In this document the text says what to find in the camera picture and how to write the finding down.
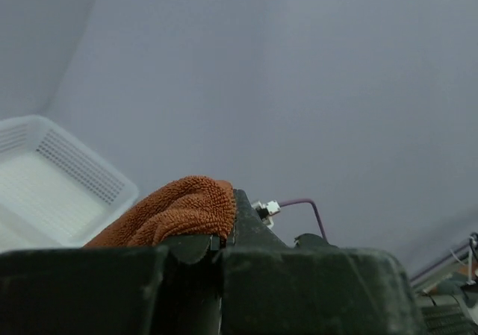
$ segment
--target orange towel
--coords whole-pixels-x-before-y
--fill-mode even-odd
[[[178,234],[217,234],[225,239],[234,224],[235,209],[229,182],[188,176],[147,196],[85,248],[156,245]]]

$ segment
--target gray wall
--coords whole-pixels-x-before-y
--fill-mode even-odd
[[[97,0],[47,116],[143,195],[314,198],[413,270],[478,228],[477,0]],[[288,243],[311,210],[276,218]]]
[[[94,0],[0,0],[0,119],[55,94]]]

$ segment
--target purple wire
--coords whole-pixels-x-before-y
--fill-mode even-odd
[[[322,220],[320,219],[319,210],[315,205],[315,202],[312,201],[310,198],[298,198],[298,199],[291,199],[290,201],[283,201],[279,202],[279,207],[287,207],[293,204],[302,204],[302,203],[309,203],[312,208],[314,208],[315,218],[317,219],[317,223],[319,224],[320,232],[322,233],[323,240],[327,241],[326,232],[323,229]]]

